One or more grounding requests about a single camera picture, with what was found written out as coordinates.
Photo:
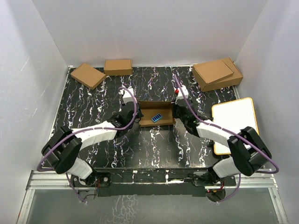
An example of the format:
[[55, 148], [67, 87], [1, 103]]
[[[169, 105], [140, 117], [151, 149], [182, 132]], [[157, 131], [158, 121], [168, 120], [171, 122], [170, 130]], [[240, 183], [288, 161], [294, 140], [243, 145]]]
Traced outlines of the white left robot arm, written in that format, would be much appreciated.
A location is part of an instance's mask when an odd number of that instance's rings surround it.
[[121, 111], [108, 120], [87, 128], [70, 129], [60, 127], [41, 150], [57, 174], [69, 173], [80, 178], [86, 186], [96, 182], [96, 171], [86, 161], [78, 158], [80, 150], [103, 141], [110, 141], [125, 135], [136, 119], [142, 117], [138, 103], [128, 102]]

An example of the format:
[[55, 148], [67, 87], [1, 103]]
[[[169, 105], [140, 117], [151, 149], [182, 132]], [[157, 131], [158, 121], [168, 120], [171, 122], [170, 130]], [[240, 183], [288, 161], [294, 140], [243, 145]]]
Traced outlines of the blue slotted plastic block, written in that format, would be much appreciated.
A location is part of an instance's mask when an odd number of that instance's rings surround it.
[[156, 123], [162, 118], [161, 114], [156, 114], [154, 117], [151, 118], [152, 122]]

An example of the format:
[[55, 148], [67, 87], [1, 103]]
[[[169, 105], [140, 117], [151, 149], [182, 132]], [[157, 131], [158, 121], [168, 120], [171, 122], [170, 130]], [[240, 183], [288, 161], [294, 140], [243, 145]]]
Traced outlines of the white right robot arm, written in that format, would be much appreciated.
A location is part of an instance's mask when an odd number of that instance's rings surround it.
[[171, 102], [172, 115], [180, 119], [188, 133], [213, 140], [216, 154], [230, 154], [220, 160], [208, 173], [209, 182], [219, 185], [226, 176], [251, 176], [260, 172], [272, 155], [259, 136], [253, 101], [251, 98], [220, 103], [212, 106], [212, 116], [202, 117], [195, 112], [191, 100]]

